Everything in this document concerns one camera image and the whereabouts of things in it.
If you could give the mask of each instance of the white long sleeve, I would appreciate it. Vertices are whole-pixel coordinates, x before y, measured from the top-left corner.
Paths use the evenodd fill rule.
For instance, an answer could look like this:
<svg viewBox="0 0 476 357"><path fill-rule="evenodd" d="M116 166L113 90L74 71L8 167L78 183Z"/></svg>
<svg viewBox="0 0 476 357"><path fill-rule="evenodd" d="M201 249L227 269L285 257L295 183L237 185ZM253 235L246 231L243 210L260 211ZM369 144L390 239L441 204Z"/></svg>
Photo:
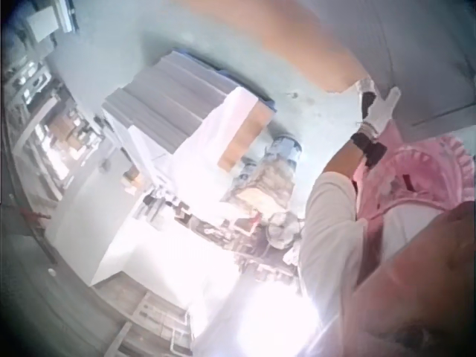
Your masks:
<svg viewBox="0 0 476 357"><path fill-rule="evenodd" d="M404 204L384 216L382 261L407 245L441 211ZM306 206L299 272L304 291L327 325L337 314L344 266L355 250L361 257L366 219L356 221L356 192L339 173L324 173L315 182ZM358 259L352 268L358 274Z"/></svg>
<svg viewBox="0 0 476 357"><path fill-rule="evenodd" d="M352 182L340 173L319 176L306 206L299 269L324 324L338 313L342 271L351 252L361 250L366 224L356 221Z"/></svg>

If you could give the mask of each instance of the wooden board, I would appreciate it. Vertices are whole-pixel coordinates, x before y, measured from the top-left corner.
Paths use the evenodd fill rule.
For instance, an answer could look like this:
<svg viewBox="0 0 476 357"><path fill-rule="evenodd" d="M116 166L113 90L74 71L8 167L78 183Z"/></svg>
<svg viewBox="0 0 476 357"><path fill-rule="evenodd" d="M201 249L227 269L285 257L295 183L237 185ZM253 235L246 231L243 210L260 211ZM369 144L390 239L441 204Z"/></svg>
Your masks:
<svg viewBox="0 0 476 357"><path fill-rule="evenodd" d="M251 143L269 124L274 115L273 110L262 102L256 103L237 133L225 149L218 161L218 166L230 172L239 160L247 153Z"/></svg>

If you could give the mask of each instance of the pink clothing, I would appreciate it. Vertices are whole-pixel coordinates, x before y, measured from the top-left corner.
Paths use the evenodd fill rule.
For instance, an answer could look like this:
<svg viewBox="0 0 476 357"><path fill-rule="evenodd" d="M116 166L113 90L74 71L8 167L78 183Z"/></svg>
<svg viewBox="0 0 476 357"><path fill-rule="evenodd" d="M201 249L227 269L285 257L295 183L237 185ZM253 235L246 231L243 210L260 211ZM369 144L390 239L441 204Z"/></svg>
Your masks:
<svg viewBox="0 0 476 357"><path fill-rule="evenodd" d="M383 216L391 208L414 203L451 210L475 197L475 163L454 136L407 145L391 121L379 142L387 147L382 160L372 170L362 163L354 175L357 219L368 222L358 283L379 264Z"/></svg>

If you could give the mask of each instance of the hand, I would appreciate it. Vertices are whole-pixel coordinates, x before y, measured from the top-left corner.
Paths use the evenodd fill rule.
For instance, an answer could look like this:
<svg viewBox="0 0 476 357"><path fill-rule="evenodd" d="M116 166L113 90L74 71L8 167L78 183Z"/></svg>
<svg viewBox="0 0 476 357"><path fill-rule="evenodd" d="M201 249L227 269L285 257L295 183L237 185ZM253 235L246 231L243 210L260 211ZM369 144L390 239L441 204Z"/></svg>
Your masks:
<svg viewBox="0 0 476 357"><path fill-rule="evenodd" d="M369 108L369 115L364 119L361 125L361 130L366 133L371 133L372 137L377 139L390 122L393 110L399 102L400 95L400 89L397 87L393 87L390 90L385 100L377 95L377 98Z"/></svg>

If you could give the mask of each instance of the wall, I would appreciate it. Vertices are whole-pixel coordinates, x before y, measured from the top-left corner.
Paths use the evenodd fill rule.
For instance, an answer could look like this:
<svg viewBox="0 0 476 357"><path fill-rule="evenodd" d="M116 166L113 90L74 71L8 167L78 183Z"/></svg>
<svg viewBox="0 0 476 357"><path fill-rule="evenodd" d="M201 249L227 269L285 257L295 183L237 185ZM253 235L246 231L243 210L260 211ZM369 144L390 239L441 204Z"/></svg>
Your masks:
<svg viewBox="0 0 476 357"><path fill-rule="evenodd" d="M202 296L205 284L214 286L213 293L218 294L217 288L233 274L227 252L174 220L160 232L144 222L139 232L143 241L123 271L182 309Z"/></svg>
<svg viewBox="0 0 476 357"><path fill-rule="evenodd" d="M131 166L120 150L105 142L93 156L75 176L46 230L46 237L62 258L88 285L93 283L109 246L141 196L130 195L120 182ZM102 172L100 163L108 157L110 168ZM122 262L119 257L116 262L112 260L108 270L113 271L112 266L121 268Z"/></svg>
<svg viewBox="0 0 476 357"><path fill-rule="evenodd" d="M143 223L128 217L109 245L92 280L92 285L122 271L137 246L143 240Z"/></svg>

